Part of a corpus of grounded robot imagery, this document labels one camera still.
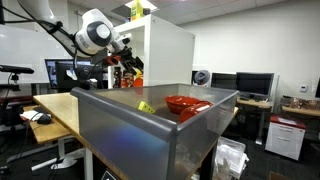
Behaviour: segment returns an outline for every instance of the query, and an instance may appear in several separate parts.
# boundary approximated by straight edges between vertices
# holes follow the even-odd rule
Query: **monitor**
[[[236,82],[236,74],[212,73],[211,87],[236,90]]]
[[[316,91],[316,98],[320,98],[320,78],[319,78],[318,87]]]
[[[90,84],[87,82],[88,79],[96,79],[101,82],[103,80],[103,71],[101,66],[94,65],[78,65],[77,68],[77,78],[78,80],[73,80],[68,76],[67,72],[73,72],[73,64],[65,62],[56,62],[56,81],[57,89],[59,92],[69,92],[74,87],[81,87],[83,89],[90,89]]]
[[[195,84],[196,82],[194,81],[194,76],[197,74],[198,71],[192,71],[191,74],[191,85]]]
[[[237,90],[240,95],[270,96],[273,73],[247,73],[237,72]]]
[[[56,62],[73,63],[73,59],[45,59],[51,89],[57,89]],[[90,65],[91,60],[78,60],[77,64]]]

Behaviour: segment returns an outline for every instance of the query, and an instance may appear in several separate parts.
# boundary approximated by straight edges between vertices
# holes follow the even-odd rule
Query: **table leg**
[[[92,152],[86,148],[84,155],[85,180],[93,180]]]
[[[200,180],[212,180],[217,146],[218,146],[218,143],[216,143],[213,146],[213,148],[207,154],[205,159],[202,161],[201,170],[200,170]]]
[[[37,153],[40,153],[40,152],[44,152],[44,151],[47,151],[47,150],[50,150],[54,147],[58,146],[57,144],[50,144],[50,145],[47,145],[47,146],[43,146],[43,147],[40,147],[40,148],[37,148],[37,149],[32,149],[30,151],[27,151],[27,152],[23,152],[23,153],[20,153],[20,154],[16,154],[16,155],[13,155],[13,156],[10,156],[8,159],[7,159],[7,163],[10,163],[10,162],[13,162],[13,161],[16,161],[18,159],[22,159],[24,157],[27,157],[27,156],[31,156],[31,155],[34,155],[34,154],[37,154]]]
[[[63,158],[65,156],[64,138],[58,139],[58,148],[59,148],[59,156],[60,158]]]
[[[259,133],[258,138],[256,139],[256,144],[262,145],[262,131],[263,131],[263,125],[264,125],[264,118],[265,118],[266,112],[263,109],[260,117],[260,125],[259,125]]]

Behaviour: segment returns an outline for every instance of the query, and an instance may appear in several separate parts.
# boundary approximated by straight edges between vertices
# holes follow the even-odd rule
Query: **box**
[[[129,179],[186,179],[232,120],[237,91],[184,84],[85,91],[78,97],[81,136]],[[166,105],[183,95],[214,105],[182,124]],[[141,101],[156,110],[138,110]]]
[[[269,171],[269,180],[288,180],[285,176]]]
[[[231,139],[220,137],[218,140],[216,161],[218,164],[223,164],[225,158],[230,167],[230,175],[236,179],[240,179],[242,171],[246,167],[245,162],[249,161],[244,153],[245,148],[245,144]]]

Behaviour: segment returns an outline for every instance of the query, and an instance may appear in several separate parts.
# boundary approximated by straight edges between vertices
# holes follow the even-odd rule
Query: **red object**
[[[189,96],[167,96],[165,100],[169,110],[175,114],[180,114],[185,108],[200,102],[199,99]]]
[[[119,61],[121,61],[121,56],[119,55],[111,55],[105,59],[105,63],[108,66],[118,65]]]
[[[277,116],[277,115],[273,115],[270,117],[270,122],[277,123],[277,124],[283,124],[286,126],[291,126],[291,127],[295,127],[295,128],[299,128],[299,129],[307,129],[306,125],[304,125],[303,122],[295,121],[295,120],[287,119],[287,118],[282,118],[282,119],[284,119],[284,121],[280,121],[279,118],[282,118],[282,117]]]
[[[211,106],[212,104],[208,101],[200,101],[198,104],[184,109],[180,114],[180,123],[185,122],[186,120],[201,113],[202,111],[208,109]]]
[[[143,86],[143,79],[142,78],[137,78],[133,82],[133,87],[142,87]]]
[[[125,79],[121,79],[121,88],[126,88],[129,87],[129,84]]]

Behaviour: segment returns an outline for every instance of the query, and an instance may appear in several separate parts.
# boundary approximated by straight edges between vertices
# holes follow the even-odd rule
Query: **desk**
[[[92,157],[91,152],[102,161],[120,179],[128,179],[120,169],[113,166],[109,160],[102,156],[95,148],[88,143],[79,133],[78,99],[69,93],[49,94],[34,96],[34,100],[52,114],[73,136],[75,136],[85,147],[85,170],[86,179],[92,179]]]
[[[259,133],[258,137],[256,139],[256,144],[262,145],[262,131],[263,131],[263,124],[264,124],[264,118],[266,115],[266,109],[270,109],[272,107],[272,102],[266,102],[266,101],[255,101],[255,100],[240,100],[240,98],[237,99],[238,104],[248,105],[248,106],[255,106],[262,110],[260,122],[259,122]]]
[[[24,107],[24,111],[30,111],[37,106]],[[36,121],[30,122],[30,127],[39,144],[52,142],[59,138],[70,135],[70,132],[64,128],[55,118],[52,118],[52,123],[49,125],[38,124]]]
[[[30,111],[34,107],[37,107],[37,106],[26,106],[23,108],[23,110]],[[42,124],[38,124],[36,121],[32,121],[32,122],[30,122],[30,127],[31,127],[31,129],[34,133],[34,136],[39,144],[46,144],[46,143],[52,142],[54,140],[59,141],[59,139],[70,135],[70,132],[67,129],[65,129],[55,118],[52,118],[52,123],[49,125],[42,125]],[[23,153],[19,154],[19,158],[34,155],[39,152],[54,148],[56,146],[59,146],[60,155],[62,153],[64,154],[64,144],[63,144],[63,142],[60,142],[59,145],[49,144],[44,147],[40,147],[37,149],[23,152]],[[18,157],[17,155],[13,155],[13,156],[9,157],[7,159],[7,163],[19,159],[17,157]]]
[[[310,110],[310,109],[297,109],[297,108],[291,108],[282,106],[282,110],[285,112],[292,112],[297,114],[304,114],[309,116],[318,116],[320,117],[320,110]]]

